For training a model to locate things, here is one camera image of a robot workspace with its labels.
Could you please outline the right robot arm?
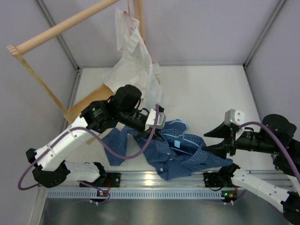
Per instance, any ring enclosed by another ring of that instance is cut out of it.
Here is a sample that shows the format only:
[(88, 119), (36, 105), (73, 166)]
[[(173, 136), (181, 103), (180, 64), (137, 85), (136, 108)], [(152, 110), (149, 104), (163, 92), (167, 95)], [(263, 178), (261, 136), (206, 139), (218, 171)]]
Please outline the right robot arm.
[[(204, 134), (205, 137), (222, 138), (219, 144), (206, 146), (204, 151), (226, 159), (234, 156), (236, 150), (275, 154), (275, 167), (290, 180), (300, 180), (300, 143), (294, 139), (297, 127), (279, 114), (266, 115), (262, 122), (245, 122), (244, 113), (229, 110), (217, 128)], [(255, 132), (251, 125), (260, 127)], [(289, 191), (263, 181), (232, 163), (223, 166), (218, 172), (204, 175), (207, 187), (243, 188), (270, 203), (292, 225), (300, 223), (300, 192)]]

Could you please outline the blue checked shirt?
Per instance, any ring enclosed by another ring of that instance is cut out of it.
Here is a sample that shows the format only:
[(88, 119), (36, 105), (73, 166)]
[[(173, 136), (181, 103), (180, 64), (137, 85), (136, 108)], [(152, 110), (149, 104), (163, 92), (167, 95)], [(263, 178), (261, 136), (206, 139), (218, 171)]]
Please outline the blue checked shirt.
[[(105, 153), (111, 166), (119, 166), (124, 160), (110, 153), (109, 149), (112, 149), (121, 156), (125, 156), (127, 153), (128, 137), (130, 136), (133, 137), (139, 148), (142, 148), (147, 142), (147, 139), (139, 138), (138, 132), (128, 126), (125, 126), (122, 130), (114, 128), (103, 138), (103, 142), (107, 145)], [(204, 140), (205, 145), (194, 155), (184, 156), (177, 155), (170, 148), (166, 138), (163, 137), (163, 139), (164, 141), (151, 140), (143, 154), (147, 163), (153, 166), (160, 178), (164, 180), (187, 177), (197, 171), (229, 166), (233, 163), (231, 159), (222, 159), (210, 152), (204, 151), (203, 147), (206, 147)]]

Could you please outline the blue wire hanger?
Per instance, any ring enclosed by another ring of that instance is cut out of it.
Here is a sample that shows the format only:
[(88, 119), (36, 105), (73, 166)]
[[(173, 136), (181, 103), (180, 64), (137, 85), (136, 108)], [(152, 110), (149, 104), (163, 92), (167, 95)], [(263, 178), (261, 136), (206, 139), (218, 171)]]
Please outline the blue wire hanger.
[(201, 149), (205, 143), (199, 136), (188, 133), (189, 126), (181, 120), (168, 121), (162, 130), (170, 148), (177, 155), (191, 156)]

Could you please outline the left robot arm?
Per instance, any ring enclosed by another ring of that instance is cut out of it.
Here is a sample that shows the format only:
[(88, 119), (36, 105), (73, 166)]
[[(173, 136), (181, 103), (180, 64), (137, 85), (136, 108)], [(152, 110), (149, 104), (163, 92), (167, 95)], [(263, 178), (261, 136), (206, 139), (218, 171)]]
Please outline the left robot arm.
[(165, 125), (164, 108), (159, 104), (143, 114), (138, 108), (142, 93), (133, 85), (125, 85), (107, 100), (91, 102), (68, 128), (39, 149), (29, 149), (26, 157), (34, 180), (46, 188), (56, 187), (65, 181), (81, 181), (85, 187), (101, 187), (107, 173), (99, 162), (74, 163), (67, 157), (82, 143), (116, 127), (121, 123), (137, 132), (147, 141), (142, 149), (132, 155), (142, 154), (151, 140), (162, 140), (158, 133)]

